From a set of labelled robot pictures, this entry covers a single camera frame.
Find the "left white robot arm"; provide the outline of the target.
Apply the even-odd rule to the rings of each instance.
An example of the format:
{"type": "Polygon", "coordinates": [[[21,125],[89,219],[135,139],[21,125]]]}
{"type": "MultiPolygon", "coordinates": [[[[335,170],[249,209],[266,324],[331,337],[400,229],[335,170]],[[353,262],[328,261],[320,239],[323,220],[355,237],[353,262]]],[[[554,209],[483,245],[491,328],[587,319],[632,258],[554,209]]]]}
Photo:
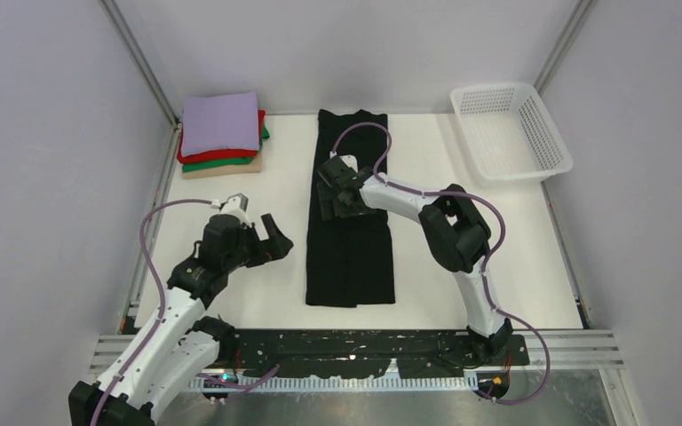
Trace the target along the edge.
{"type": "Polygon", "coordinates": [[[232,272],[283,259],[293,247],[273,217],[261,239],[243,213],[210,218],[192,254],[177,264],[158,312],[94,383],[68,396],[73,425],[154,425],[171,401],[207,366],[236,351],[233,326],[206,315],[232,272]]]}

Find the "black t shirt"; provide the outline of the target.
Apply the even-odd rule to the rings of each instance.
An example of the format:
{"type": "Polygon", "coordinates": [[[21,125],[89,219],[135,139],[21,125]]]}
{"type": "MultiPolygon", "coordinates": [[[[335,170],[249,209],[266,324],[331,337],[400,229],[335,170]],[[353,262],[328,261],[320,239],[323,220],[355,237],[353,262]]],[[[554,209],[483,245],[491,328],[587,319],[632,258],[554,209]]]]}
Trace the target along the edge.
{"type": "Polygon", "coordinates": [[[318,137],[313,158],[308,231],[306,236],[305,302],[314,306],[354,308],[394,304],[393,244],[388,214],[378,211],[358,217],[325,220],[321,214],[318,168],[329,159],[337,138],[363,122],[342,140],[338,154],[351,154],[362,168],[373,167],[387,147],[386,114],[359,110],[353,114],[318,112],[318,137]]]}

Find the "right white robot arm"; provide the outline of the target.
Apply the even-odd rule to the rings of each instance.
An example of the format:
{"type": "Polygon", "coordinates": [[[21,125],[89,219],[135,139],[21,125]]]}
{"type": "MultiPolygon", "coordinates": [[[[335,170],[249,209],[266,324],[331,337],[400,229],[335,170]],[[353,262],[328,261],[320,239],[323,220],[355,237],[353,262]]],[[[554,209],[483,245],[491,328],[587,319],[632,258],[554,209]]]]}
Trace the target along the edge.
{"type": "Polygon", "coordinates": [[[369,167],[357,169],[352,155],[331,157],[318,175],[325,220],[384,211],[419,224],[432,258],[454,276],[468,314],[466,332],[474,357],[487,361],[502,351],[513,328],[490,293],[484,262],[492,232],[461,186],[440,191],[415,188],[383,173],[376,175],[369,167]]]}

